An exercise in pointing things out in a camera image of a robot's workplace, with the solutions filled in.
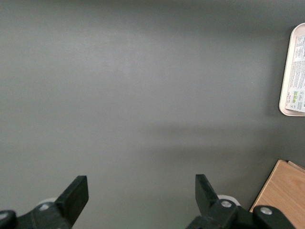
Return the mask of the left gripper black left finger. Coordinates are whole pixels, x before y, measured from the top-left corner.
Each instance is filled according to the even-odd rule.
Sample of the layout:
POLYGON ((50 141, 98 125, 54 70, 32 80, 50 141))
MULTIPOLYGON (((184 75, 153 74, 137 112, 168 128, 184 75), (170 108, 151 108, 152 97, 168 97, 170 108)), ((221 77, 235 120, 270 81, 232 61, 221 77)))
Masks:
POLYGON ((2 229, 71 229, 89 200, 86 176, 77 176, 53 201, 45 200, 28 213, 0 212, 2 229))

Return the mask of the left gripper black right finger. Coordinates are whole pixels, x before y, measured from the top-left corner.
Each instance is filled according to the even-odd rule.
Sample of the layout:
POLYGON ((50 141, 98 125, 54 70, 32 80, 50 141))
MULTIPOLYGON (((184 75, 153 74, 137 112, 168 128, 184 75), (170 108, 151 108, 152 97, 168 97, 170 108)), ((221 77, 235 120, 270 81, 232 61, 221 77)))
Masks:
POLYGON ((277 208, 259 205, 252 212, 227 198, 218 198, 207 177, 195 176, 195 199, 200 216, 188 229, 293 229, 294 225, 277 208))

